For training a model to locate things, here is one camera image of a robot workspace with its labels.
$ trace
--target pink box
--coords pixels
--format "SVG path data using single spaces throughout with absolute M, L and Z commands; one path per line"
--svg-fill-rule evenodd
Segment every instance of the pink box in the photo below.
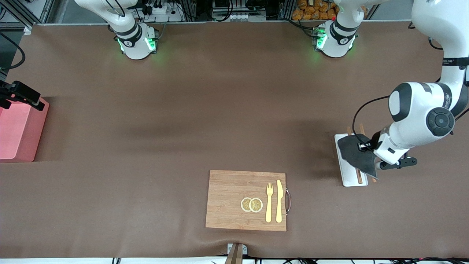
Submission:
M 49 103 L 38 111 L 12 102 L 10 109 L 0 108 L 0 163 L 32 162 L 36 156 Z

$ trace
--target knife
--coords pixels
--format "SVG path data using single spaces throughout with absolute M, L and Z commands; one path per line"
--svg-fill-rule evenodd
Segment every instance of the knife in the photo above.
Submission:
M 277 223 L 282 222 L 282 198 L 283 198 L 283 188 L 280 180 L 277 180 L 277 213 L 275 213 Z

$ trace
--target brown tablecloth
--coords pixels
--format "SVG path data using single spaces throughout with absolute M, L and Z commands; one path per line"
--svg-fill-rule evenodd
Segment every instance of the brown tablecloth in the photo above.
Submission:
M 405 23 L 364 23 L 332 59 L 287 23 L 169 25 L 158 54 L 121 55 L 105 26 L 36 26 L 9 81 L 51 108 L 36 162 L 1 164 L 0 257 L 469 257 L 467 133 L 418 166 L 341 186 L 333 135 L 442 53 Z M 385 101 L 357 123 L 391 122 Z M 287 232 L 204 227 L 209 170 L 287 174 Z

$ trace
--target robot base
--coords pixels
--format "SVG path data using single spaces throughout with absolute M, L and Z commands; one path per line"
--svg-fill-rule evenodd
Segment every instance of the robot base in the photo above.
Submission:
M 347 44 L 339 45 L 337 41 L 331 36 L 330 27 L 332 23 L 332 20 L 328 20 L 324 24 L 318 26 L 318 28 L 324 29 L 323 35 L 325 35 L 325 37 L 322 39 L 322 43 L 319 43 L 317 39 L 313 39 L 313 46 L 317 51 L 321 51 L 326 56 L 331 58 L 339 58 L 344 56 L 347 51 L 352 48 L 355 37 L 353 37 Z
M 337 157 L 339 159 L 340 175 L 342 176 L 342 185 L 345 187 L 367 186 L 368 177 L 366 176 L 366 174 L 360 171 L 360 177 L 362 177 L 362 183 L 361 184 L 358 183 L 356 169 L 352 165 L 350 165 L 350 163 L 348 163 L 346 160 L 342 158 L 337 141 L 339 141 L 339 139 L 344 138 L 346 136 L 347 134 L 335 134 L 334 136 L 335 147 L 337 148 Z
M 126 47 L 121 44 L 122 54 L 132 60 L 141 60 L 152 53 L 156 53 L 158 47 L 159 32 L 145 23 L 138 23 L 142 27 L 142 36 L 134 47 Z

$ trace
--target metal handle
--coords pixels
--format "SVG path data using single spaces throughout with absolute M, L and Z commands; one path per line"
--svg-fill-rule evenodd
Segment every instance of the metal handle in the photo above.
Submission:
M 285 193 L 288 194 L 288 209 L 287 209 L 287 213 L 286 213 L 286 215 L 288 215 L 288 212 L 290 212 L 290 209 L 292 208 L 292 198 L 291 198 L 290 192 L 288 191 L 288 189 L 286 187 L 285 187 Z

